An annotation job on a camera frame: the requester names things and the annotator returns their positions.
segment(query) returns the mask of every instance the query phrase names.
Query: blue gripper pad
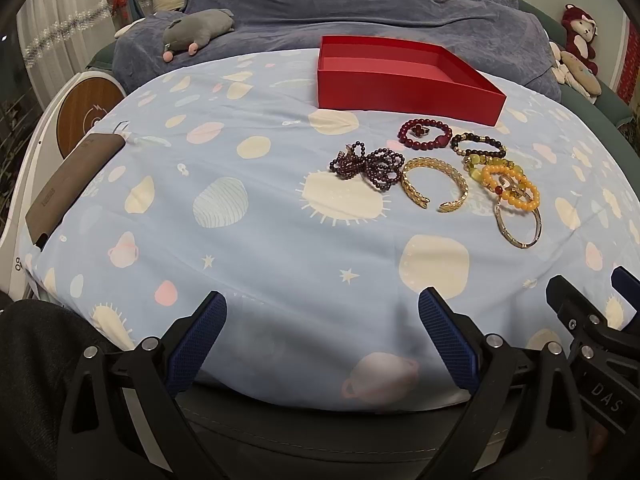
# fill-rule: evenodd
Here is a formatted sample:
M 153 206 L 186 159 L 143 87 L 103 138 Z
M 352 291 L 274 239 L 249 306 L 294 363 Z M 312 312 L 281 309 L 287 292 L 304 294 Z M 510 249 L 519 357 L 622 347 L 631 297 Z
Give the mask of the blue gripper pad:
M 611 273 L 611 286 L 640 312 L 640 282 L 625 267 L 616 267 Z
M 225 325 L 224 296 L 212 293 L 205 302 L 204 310 L 187 330 L 167 361 L 164 386 L 172 397 L 189 389 Z
M 418 298 L 420 321 L 429 333 L 456 386 L 473 394 L 480 385 L 478 358 L 449 317 L 449 307 L 425 288 Z

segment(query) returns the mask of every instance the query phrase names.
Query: dark red beaded bracelet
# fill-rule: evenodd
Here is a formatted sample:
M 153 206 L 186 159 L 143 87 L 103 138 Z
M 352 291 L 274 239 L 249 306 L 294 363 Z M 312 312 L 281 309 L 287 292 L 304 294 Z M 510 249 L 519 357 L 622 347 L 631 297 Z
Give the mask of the dark red beaded bracelet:
M 347 144 L 345 152 L 338 153 L 338 156 L 329 163 L 329 171 L 337 173 L 345 180 L 362 173 L 373 186 L 380 191 L 387 191 L 393 184 L 400 181 L 403 164 L 404 156 L 389 148 L 379 148 L 365 155 L 364 142 L 358 140 L 353 144 Z
M 444 134 L 437 136 L 434 140 L 428 142 L 420 142 L 419 140 L 408 139 L 406 134 L 411 130 L 416 137 L 422 137 L 429 132 L 428 126 L 441 129 Z M 411 119 L 405 122 L 398 132 L 398 141 L 404 144 L 408 148 L 414 150 L 433 150 L 434 148 L 446 148 L 451 136 L 453 135 L 452 129 L 448 124 L 442 121 L 436 121 L 434 119 Z

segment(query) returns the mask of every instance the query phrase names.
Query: stuffed animal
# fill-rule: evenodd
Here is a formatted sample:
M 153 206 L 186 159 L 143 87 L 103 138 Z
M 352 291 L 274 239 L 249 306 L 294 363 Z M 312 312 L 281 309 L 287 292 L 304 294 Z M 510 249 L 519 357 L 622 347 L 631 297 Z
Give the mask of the stuffed animal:
M 181 50 L 188 50 L 189 55 L 194 56 L 213 38 L 234 30 L 232 16 L 229 9 L 207 9 L 173 20 L 162 35 L 162 59 L 169 63 L 174 58 L 174 52 Z
M 598 25 L 593 18 L 579 7 L 567 5 L 562 16 L 562 26 L 566 29 L 566 47 L 593 75 L 598 75 L 598 66 L 592 61 L 596 53 L 591 46 L 598 35 Z
M 551 70 L 558 83 L 569 85 L 594 104 L 597 97 L 602 94 L 602 87 L 596 76 L 573 54 L 565 50 L 561 51 L 552 41 L 549 44 L 556 60 L 556 66 Z

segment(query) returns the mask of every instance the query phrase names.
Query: star print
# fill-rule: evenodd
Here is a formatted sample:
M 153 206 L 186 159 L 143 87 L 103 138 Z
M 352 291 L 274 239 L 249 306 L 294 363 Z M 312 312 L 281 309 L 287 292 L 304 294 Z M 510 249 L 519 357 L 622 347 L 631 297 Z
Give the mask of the star print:
M 202 270 L 204 270 L 207 267 L 211 266 L 211 263 L 213 262 L 213 260 L 215 260 L 215 258 L 212 258 L 207 254 L 204 258 L 201 258 L 201 260 L 204 262 L 204 267 L 202 267 Z
M 351 269 L 349 270 L 342 270 L 340 269 L 340 272 L 342 273 L 342 275 L 340 276 L 340 278 L 342 278 L 342 282 L 347 282 L 349 285 L 351 285 L 351 280 L 353 278 L 357 278 L 359 276 L 359 274 L 354 274 L 353 272 L 351 272 Z

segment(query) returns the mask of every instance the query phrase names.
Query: white curtain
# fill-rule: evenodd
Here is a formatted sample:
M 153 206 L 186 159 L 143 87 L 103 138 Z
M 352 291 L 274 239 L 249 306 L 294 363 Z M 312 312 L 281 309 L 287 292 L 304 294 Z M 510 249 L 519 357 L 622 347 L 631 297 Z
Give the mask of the white curtain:
M 26 0 L 17 15 L 25 66 L 42 109 L 115 33 L 107 0 Z

